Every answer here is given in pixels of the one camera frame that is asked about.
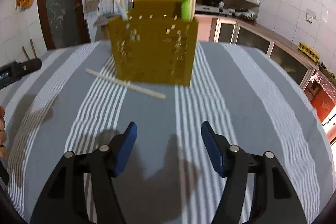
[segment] stovetop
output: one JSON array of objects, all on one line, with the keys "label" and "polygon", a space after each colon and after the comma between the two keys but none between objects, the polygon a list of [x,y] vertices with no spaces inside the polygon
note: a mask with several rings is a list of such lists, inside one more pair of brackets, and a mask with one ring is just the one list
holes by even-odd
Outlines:
[{"label": "stovetop", "polygon": [[209,5],[201,5],[201,4],[196,4],[195,12],[229,15],[229,11],[223,7],[212,7]]}]

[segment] wall outlet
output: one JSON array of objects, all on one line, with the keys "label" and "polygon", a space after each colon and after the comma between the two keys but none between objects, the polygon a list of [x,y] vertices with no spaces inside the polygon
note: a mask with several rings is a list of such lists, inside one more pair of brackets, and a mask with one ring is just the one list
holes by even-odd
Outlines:
[{"label": "wall outlet", "polygon": [[307,8],[306,21],[308,21],[309,23],[313,23],[313,19],[315,18],[316,18],[316,13]]}]

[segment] human hand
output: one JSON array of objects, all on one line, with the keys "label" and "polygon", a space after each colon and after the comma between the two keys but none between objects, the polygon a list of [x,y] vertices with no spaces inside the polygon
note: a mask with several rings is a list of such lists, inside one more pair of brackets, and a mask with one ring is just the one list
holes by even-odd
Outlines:
[{"label": "human hand", "polygon": [[6,147],[4,146],[4,143],[7,140],[7,135],[5,132],[5,110],[3,109],[2,106],[0,106],[0,158],[4,158],[7,156],[7,150]]}]

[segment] shelf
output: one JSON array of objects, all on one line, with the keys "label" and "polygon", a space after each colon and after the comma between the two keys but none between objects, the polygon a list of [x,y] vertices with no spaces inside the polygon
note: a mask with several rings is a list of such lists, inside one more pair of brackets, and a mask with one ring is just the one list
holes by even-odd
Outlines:
[{"label": "shelf", "polygon": [[250,0],[224,0],[225,8],[243,8],[243,9],[251,9],[253,7],[258,7],[259,4]]}]

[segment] gray tablecloth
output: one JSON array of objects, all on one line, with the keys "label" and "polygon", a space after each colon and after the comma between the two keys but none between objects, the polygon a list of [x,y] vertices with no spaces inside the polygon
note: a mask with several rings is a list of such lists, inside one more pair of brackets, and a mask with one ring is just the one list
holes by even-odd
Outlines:
[{"label": "gray tablecloth", "polygon": [[[93,151],[124,132],[138,138],[126,170],[114,179],[128,224],[211,223],[225,180],[212,168],[200,129],[214,131],[248,153],[271,150],[285,168],[310,223],[335,189],[332,153],[315,109],[296,83],[261,51],[197,43],[190,87],[151,85],[159,100],[100,80],[86,68],[113,75],[108,42],[49,51],[41,70],[11,86],[6,110],[7,192],[29,221],[36,200],[67,150]],[[242,221],[253,191],[249,177]],[[90,176],[87,207],[96,213]]]}]

